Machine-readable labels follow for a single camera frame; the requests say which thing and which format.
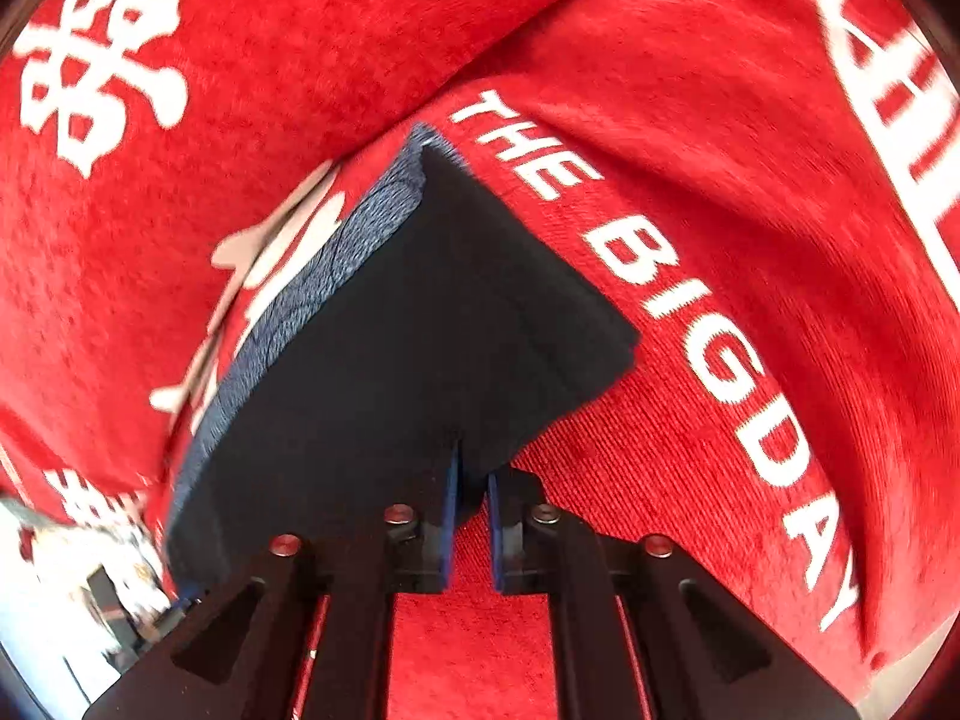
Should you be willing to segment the black pants with blue waistband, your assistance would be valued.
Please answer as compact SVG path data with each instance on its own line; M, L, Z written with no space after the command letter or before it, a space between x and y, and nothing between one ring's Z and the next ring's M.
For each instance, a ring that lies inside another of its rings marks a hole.
M482 479L635 360L633 325L434 128L392 163L241 343L166 525L181 592L282 533L339 539L460 466Z

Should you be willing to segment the red bedspread with white characters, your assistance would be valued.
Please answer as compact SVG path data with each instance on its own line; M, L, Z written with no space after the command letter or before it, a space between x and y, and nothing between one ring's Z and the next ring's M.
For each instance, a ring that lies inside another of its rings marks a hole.
M3 4L2 60L46 2ZM856 717L895 713L958 617L958 93L901 0L558 0L304 181L155 481L2 483L153 544L155 621L89 578L119 679L212 588L178 590L166 557L208 403L419 125L640 333L630 371L501 468L602 535L675 539ZM555 717L547 599L491 585L501 468L455 468L449 583L398 600L387 712Z

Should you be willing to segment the red pillow with white characters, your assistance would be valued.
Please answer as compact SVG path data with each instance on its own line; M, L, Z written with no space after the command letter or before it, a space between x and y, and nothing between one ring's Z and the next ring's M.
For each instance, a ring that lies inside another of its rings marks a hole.
M47 0L2 60L2 483L155 481L304 181L558 0Z

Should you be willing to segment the white floral cloth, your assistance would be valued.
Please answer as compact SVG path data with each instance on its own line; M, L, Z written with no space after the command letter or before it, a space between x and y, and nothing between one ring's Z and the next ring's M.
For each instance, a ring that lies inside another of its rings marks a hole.
M169 608L160 558L128 518L98 525L53 522L2 499L2 649L52 718L80 718L116 683L116 634L94 605L89 578L104 571L133 622Z

